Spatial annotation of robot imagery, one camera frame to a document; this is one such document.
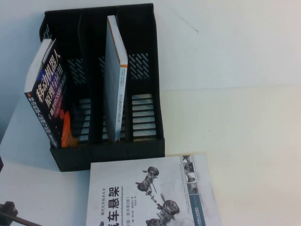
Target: white table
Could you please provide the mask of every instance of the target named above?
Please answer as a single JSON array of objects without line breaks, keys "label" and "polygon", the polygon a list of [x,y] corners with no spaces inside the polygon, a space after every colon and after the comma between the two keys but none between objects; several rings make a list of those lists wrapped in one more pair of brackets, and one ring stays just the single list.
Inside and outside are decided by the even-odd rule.
[{"label": "white table", "polygon": [[[301,225],[300,97],[300,86],[161,93],[166,155],[206,153],[224,226]],[[44,226],[85,225],[89,171],[59,172],[25,97],[0,155],[0,203]]]}]

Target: black plastic file organizer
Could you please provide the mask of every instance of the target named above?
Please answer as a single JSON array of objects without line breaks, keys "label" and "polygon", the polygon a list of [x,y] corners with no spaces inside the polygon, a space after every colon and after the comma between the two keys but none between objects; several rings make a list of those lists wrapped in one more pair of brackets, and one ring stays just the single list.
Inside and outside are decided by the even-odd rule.
[{"label": "black plastic file organizer", "polygon": [[[122,139],[115,144],[108,142],[103,115],[109,15],[117,16],[128,54]],[[80,135],[80,145],[50,148],[60,171],[87,170],[92,162],[164,157],[153,4],[47,11],[40,28],[40,40],[46,38],[57,39],[69,66],[68,79],[73,81],[69,91],[83,108],[82,117],[74,115],[72,122],[72,132]]]}]

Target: white wall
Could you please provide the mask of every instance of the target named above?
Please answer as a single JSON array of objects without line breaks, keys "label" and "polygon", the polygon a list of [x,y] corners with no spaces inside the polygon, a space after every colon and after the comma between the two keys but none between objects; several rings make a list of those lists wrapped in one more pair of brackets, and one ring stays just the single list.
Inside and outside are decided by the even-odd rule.
[{"label": "white wall", "polygon": [[[45,10],[149,0],[0,0],[0,138]],[[161,90],[301,84],[301,1],[154,0]]]}]

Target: book spine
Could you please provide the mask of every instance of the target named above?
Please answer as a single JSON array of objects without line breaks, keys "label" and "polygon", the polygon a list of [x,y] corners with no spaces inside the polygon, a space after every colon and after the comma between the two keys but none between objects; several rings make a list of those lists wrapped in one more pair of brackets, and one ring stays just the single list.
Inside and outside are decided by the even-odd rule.
[{"label": "book spine", "polygon": [[118,87],[118,105],[117,105],[117,117],[116,117],[116,127],[115,127],[115,142],[120,140],[121,124],[122,124],[122,113],[124,96],[126,90],[126,80],[127,80],[127,68],[121,67],[119,74],[119,87]]},{"label": "book spine", "polygon": [[47,121],[45,120],[44,114],[41,111],[41,108],[39,107],[39,105],[37,104],[36,99],[34,98],[34,95],[32,95],[31,92],[25,93],[25,96],[27,97],[30,105],[32,106],[33,111],[36,113],[43,129],[45,130],[47,136],[49,137],[49,140],[51,142],[51,144],[55,147],[58,148],[60,145],[59,143],[55,140],[55,136],[52,133]]}]

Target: book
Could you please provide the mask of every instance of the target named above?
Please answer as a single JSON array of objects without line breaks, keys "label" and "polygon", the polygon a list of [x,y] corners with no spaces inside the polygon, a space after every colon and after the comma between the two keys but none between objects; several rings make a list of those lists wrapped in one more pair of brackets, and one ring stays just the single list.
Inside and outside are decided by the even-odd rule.
[{"label": "book", "polygon": [[108,16],[104,67],[104,111],[108,137],[112,142],[120,140],[126,80],[127,51],[115,16]]},{"label": "book", "polygon": [[203,154],[91,164],[86,226],[221,226]]},{"label": "book", "polygon": [[28,70],[24,93],[55,148],[78,143],[71,133],[66,80],[56,40],[44,39]]}]

